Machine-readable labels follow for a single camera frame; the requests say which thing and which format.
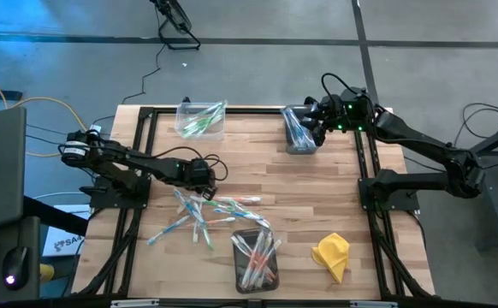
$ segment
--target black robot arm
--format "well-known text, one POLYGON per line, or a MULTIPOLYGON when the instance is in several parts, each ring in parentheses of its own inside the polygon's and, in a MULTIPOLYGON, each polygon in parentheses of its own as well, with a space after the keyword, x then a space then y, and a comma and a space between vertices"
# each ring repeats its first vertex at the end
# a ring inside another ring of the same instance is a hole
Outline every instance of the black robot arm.
POLYGON ((474 198, 481 192, 484 172, 474 153, 408 127, 397 115, 372 103, 364 88, 347 87, 340 96, 328 95, 320 103, 307 98, 305 104, 309 112, 300 124, 311 131, 317 146, 323 144, 327 132, 359 130, 384 143, 403 145, 445 167, 442 173, 418 175, 383 169, 369 187, 377 201, 385 201, 400 189, 445 190, 461 198, 474 198))
POLYGON ((150 174, 165 184, 182 187, 212 199, 216 192, 215 172, 201 157, 190 161, 178 158, 157 158, 132 150, 116 141, 101 139, 97 132, 69 133, 60 145, 61 160, 70 167, 90 169, 112 182, 125 197, 139 195, 150 174), (120 164, 130 169, 120 169, 120 164))

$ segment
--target wooden table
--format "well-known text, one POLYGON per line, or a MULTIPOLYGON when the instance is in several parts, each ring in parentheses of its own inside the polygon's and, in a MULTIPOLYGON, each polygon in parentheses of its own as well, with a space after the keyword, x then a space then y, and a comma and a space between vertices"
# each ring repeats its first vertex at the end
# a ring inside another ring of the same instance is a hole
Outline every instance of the wooden table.
MULTIPOLYGON (((118 106, 112 139, 123 145, 132 144, 139 107, 118 106)), ((159 116, 153 154, 179 145, 192 146, 204 156, 216 153, 229 168, 229 177, 219 182, 217 195, 263 199, 262 204, 252 210, 270 221, 275 237, 282 239, 283 244, 277 252, 280 286, 275 291, 259 293, 258 297, 379 299, 369 225, 359 205, 356 185, 359 166, 353 133, 328 133, 324 146, 315 155, 291 156, 285 152, 285 129, 279 115, 227 115, 223 141, 187 142, 175 132, 174 123, 175 115, 159 116), (311 258, 311 247, 333 232, 350 243, 350 268, 342 284, 336 283, 331 274, 311 258)), ((377 148, 383 168, 406 172, 399 146, 378 143, 377 148)), ((183 150, 170 155, 194 157, 190 151, 183 150)), ((372 175, 370 164, 368 170, 372 175)), ((223 174, 218 165, 216 173, 218 177, 223 174)), ((253 228, 255 224, 239 221, 210 227, 213 252, 203 238, 197 245, 192 243, 192 228, 188 226, 148 246, 146 241, 150 237, 179 218, 175 212, 177 207, 173 187, 153 181, 151 199, 140 222, 129 297, 254 298, 255 294, 245 296, 235 290, 230 235, 238 229, 253 228)), ((219 215, 204 208, 205 219, 223 217, 219 215)), ((117 216, 118 210, 103 210, 90 221, 74 291, 85 287, 109 256, 117 216)), ((394 211, 391 216, 400 259, 424 289, 433 293, 418 225, 404 212, 394 211)), ((388 262, 385 267, 388 285, 394 290, 388 262)), ((123 257, 116 274, 115 290, 122 271, 123 257)))

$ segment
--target crumpled yellow rag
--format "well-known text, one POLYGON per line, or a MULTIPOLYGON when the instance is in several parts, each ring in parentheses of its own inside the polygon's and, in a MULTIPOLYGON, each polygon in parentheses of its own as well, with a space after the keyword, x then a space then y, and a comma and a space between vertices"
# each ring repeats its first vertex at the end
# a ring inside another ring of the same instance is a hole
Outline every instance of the crumpled yellow rag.
POLYGON ((350 244, 340 235, 329 234, 317 244, 317 247, 312 247, 311 257, 329 269, 331 275, 341 283, 344 269, 348 267, 349 249, 350 244))

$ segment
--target concrete floor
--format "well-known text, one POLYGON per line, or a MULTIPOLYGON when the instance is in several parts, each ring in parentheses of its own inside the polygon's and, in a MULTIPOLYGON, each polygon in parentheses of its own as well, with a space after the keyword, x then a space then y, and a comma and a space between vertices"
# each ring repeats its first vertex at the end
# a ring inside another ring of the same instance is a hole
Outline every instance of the concrete floor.
MULTIPOLYGON (((498 41, 498 0, 359 0, 368 39, 498 41)), ((208 39, 357 39, 350 0, 183 0, 194 34, 208 39)), ((146 0, 0 0, 0 33, 155 37, 156 21, 146 0)), ((160 44, 68 44, 0 42, 0 86, 25 97, 51 96, 71 104, 85 123, 113 115, 122 98, 139 91, 140 77, 154 69, 160 44)), ((498 48, 370 48, 380 103, 417 130, 453 140, 462 107, 498 105, 498 48)), ((146 95, 129 104, 177 104, 227 99, 231 104, 302 104, 320 98, 321 74, 336 73, 365 84, 358 46, 206 44, 201 51, 165 49, 162 70, 146 80, 146 95)), ((341 91, 336 84, 330 88, 341 91)), ((28 105, 28 122, 62 132, 78 129, 61 106, 28 105)), ((498 115, 476 115, 479 133, 498 128, 498 115)), ((103 121, 105 130, 111 121, 103 121)), ((32 128, 28 132, 62 141, 32 128)), ((459 145, 478 142, 464 132, 459 145)), ((53 145, 29 139, 31 151, 53 145)), ((406 155, 423 163, 415 153, 406 155)), ((89 177, 56 158, 27 157, 25 194, 76 191, 89 177)), ((407 162, 410 172, 425 172, 407 162)), ((474 246, 491 224, 480 198, 461 200, 444 192, 420 192, 422 222, 436 292, 446 299, 498 304, 498 250, 474 246)), ((79 203, 83 196, 46 200, 79 203)), ((44 286, 58 296, 64 281, 44 286)))

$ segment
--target black mouse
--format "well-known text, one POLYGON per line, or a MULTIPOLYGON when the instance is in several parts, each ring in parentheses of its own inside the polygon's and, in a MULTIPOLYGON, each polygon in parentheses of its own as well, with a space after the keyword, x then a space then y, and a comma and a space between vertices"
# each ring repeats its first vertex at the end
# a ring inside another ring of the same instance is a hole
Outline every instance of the black mouse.
POLYGON ((19 290, 28 281, 28 248, 17 246, 3 259, 2 278, 9 290, 19 290))

